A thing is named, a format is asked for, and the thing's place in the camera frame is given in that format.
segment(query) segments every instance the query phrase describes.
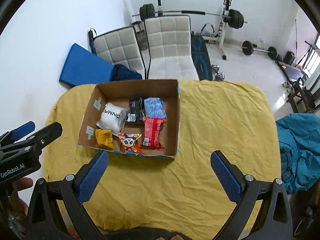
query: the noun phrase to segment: floor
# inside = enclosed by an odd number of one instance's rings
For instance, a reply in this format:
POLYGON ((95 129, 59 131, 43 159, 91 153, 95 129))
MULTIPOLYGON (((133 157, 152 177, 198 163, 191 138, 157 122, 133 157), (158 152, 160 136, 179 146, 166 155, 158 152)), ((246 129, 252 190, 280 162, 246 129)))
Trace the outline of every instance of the floor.
MULTIPOLYGON (((257 52, 251 56, 243 54, 239 46, 226 44, 224 52, 227 60, 223 60, 215 44, 207 44, 210 63, 219 65, 220 72, 225 73, 225 80, 245 82, 261 89, 274 113, 275 120, 293 113, 287 99, 286 89, 282 83, 286 81, 282 71, 266 53, 257 52)), ((149 63, 148 50, 142 51, 146 66, 149 63)))

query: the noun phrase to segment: snack package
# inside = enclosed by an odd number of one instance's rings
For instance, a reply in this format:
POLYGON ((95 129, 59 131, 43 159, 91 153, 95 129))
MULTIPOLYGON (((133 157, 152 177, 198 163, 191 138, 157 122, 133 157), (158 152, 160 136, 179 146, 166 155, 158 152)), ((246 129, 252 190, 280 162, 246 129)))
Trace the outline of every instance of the snack package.
POLYGON ((111 130, 96 129, 94 132, 96 134, 98 148, 108 151, 115 150, 112 144, 111 130))
POLYGON ((138 144, 138 139, 141 137, 141 135, 141 133, 119 133, 118 137, 122 143, 120 152, 133 152, 136 154, 143 154, 138 144))
POLYGON ((103 130, 111 130, 112 134, 118 135, 127 116, 129 109, 115 106, 112 103, 107 103, 97 126, 103 130))
POLYGON ((143 117, 143 122, 144 140, 141 146, 152 150, 164 151, 164 146, 159 142, 159 134, 166 120, 164 118, 145 116, 143 117))
POLYGON ((161 98, 146 98, 144 100, 144 108, 148 117, 167 119, 161 98))
POLYGON ((143 98, 131 98, 129 100, 129 113, 125 119, 125 124, 143 124, 143 117, 143 98))

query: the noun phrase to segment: yellow cloth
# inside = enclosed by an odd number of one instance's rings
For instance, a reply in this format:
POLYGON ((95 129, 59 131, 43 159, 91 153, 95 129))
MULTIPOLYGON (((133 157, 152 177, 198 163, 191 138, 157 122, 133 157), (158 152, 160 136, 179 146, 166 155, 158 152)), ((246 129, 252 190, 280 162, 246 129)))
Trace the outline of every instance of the yellow cloth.
POLYGON ((98 148, 108 150, 108 151, 115 150, 112 144, 113 138, 112 138, 111 130, 96 129, 94 130, 94 133, 96 135, 98 148))
MULTIPOLYGON (((47 147, 49 181, 76 173, 96 151, 77 145, 94 85, 61 96, 49 122, 62 124, 62 136, 47 147)), ((273 114, 263 93, 230 82, 180 82, 180 137, 175 160, 109 154, 109 166, 84 206, 105 229, 137 226, 179 231, 194 240, 212 239, 235 204, 210 166, 221 150, 244 173, 258 180, 280 177, 280 152, 273 114)), ((253 210, 251 227, 260 204, 253 210)))

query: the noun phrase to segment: cardboard box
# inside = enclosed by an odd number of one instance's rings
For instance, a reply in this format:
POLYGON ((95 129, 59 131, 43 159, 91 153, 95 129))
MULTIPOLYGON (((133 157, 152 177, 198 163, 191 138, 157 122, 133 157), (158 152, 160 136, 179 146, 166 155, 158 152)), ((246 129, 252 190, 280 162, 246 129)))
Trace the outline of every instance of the cardboard box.
MULTIPOLYGON (((173 79, 118 81, 96 85, 84 114, 78 144, 100 150, 97 148, 94 130, 99 129, 96 123, 99 121, 106 103, 111 102, 115 106, 128 108, 129 99, 132 96, 161 98, 167 115, 167 122, 163 125, 159 136, 159 141, 164 146, 164 151, 144 148, 142 149, 144 154, 137 155, 174 158, 178 150, 180 105, 179 84, 177 80, 173 79)), ((143 125, 124 124, 121 133, 142 133, 142 136, 138 139, 138 144, 141 145, 143 143, 143 125)), ((116 151, 113 151, 114 153, 134 155, 132 152, 120 152, 121 142, 116 136, 113 136, 113 145, 116 149, 116 151)))

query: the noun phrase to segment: blue gripper pad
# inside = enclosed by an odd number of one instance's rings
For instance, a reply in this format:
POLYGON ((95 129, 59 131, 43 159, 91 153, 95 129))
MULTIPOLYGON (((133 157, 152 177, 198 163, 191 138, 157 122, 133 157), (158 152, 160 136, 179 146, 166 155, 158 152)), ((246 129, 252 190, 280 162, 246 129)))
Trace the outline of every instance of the blue gripper pad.
POLYGON ((211 154, 210 163, 229 200, 239 204, 242 191, 235 176, 216 152, 211 154))
POLYGON ((31 122, 31 121, 27 122, 24 125, 12 131, 11 140, 15 142, 19 141, 21 138, 33 132, 35 128, 36 128, 36 125, 34 122, 31 122))
POLYGON ((97 155, 99 154, 100 156, 98 156, 98 158, 94 161, 93 165, 89 168, 87 174, 84 176, 84 178, 82 179, 82 181, 79 183, 77 187, 78 201, 80 202, 81 205, 84 202, 90 200, 96 186, 98 185, 103 173, 105 172, 108 166, 108 163, 109 163, 108 153, 105 151, 99 151, 97 155))

